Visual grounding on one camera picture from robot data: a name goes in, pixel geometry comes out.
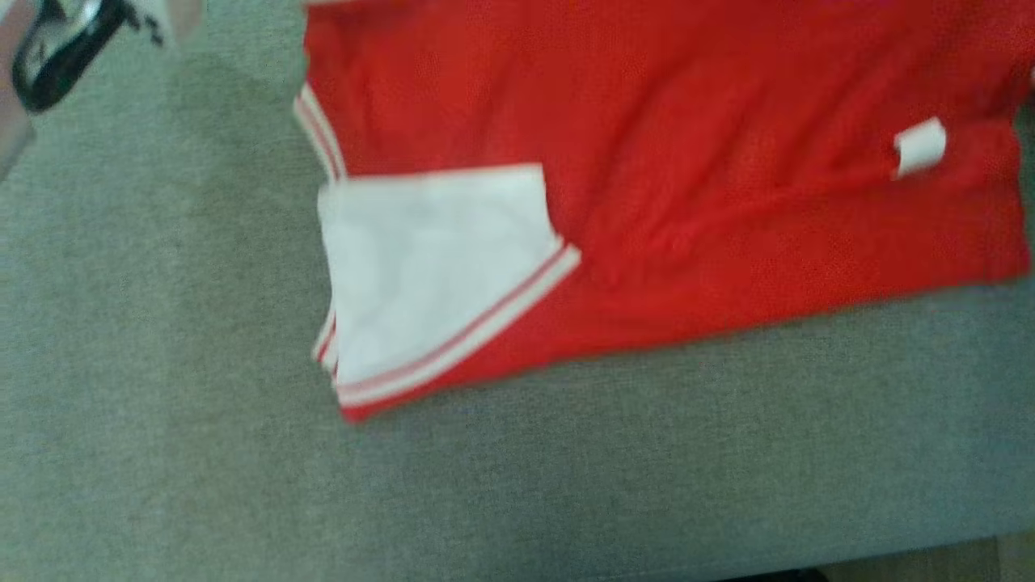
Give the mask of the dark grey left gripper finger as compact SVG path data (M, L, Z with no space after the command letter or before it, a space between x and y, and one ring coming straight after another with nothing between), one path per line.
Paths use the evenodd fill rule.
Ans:
M65 43L52 59L51 79L61 81L64 97L73 90L82 74L125 23L122 1L82 1L73 14L65 13ZM42 113L60 101L23 101L30 113Z
M12 84L22 101L62 101L61 81L51 79L52 59L65 47L65 11L59 1L33 1L36 18L19 43L12 62Z

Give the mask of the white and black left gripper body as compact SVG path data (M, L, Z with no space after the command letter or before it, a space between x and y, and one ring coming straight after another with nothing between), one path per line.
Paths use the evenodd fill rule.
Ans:
M159 48L176 43L170 1L122 1L126 25Z

